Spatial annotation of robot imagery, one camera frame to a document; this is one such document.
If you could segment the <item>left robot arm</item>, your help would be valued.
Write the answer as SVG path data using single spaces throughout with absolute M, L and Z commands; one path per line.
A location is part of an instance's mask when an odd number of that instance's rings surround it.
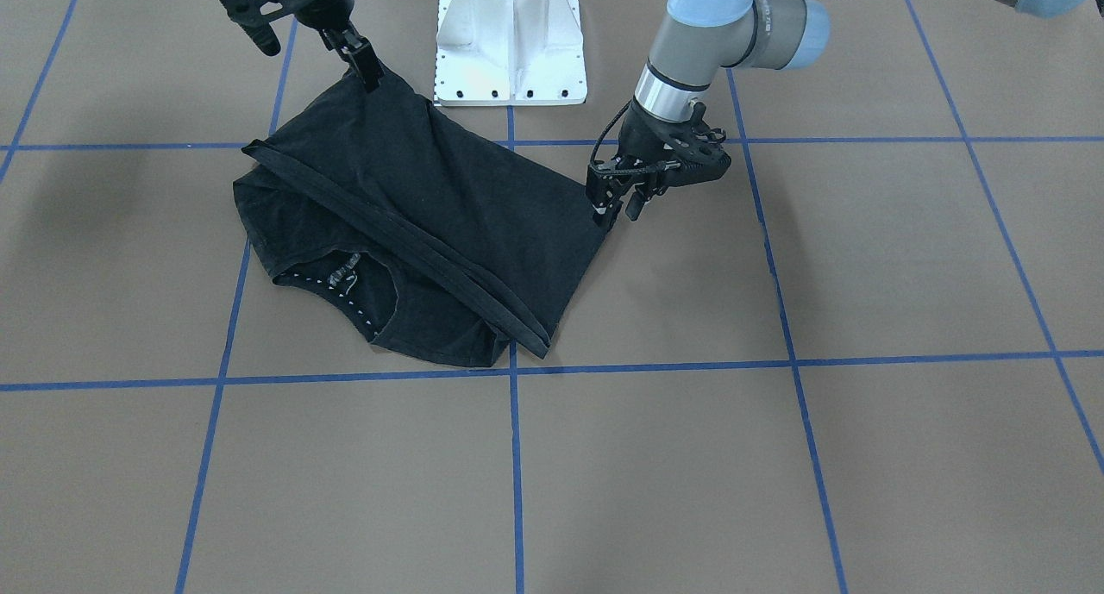
M 1053 19 L 1087 0 L 992 1 Z M 707 125 L 703 99 L 720 68 L 805 68 L 830 38 L 824 0 L 666 0 L 631 100 L 611 121 L 618 150 L 587 166 L 594 223 L 607 231 L 670 188 L 728 173 L 726 134 Z

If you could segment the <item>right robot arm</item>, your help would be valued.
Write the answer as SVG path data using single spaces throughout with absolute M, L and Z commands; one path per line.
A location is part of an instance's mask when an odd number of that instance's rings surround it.
M 236 23 L 266 56 L 280 53 L 280 41 L 272 23 L 291 15 L 318 32 L 323 46 L 342 57 L 364 91 L 376 91 L 384 71 L 371 41 L 352 23 L 355 0 L 220 0 Z

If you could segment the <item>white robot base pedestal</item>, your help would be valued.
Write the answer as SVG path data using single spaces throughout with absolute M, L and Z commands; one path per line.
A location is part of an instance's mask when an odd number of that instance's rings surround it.
M 587 100 L 578 0 L 439 0 L 435 59 L 442 106 Z

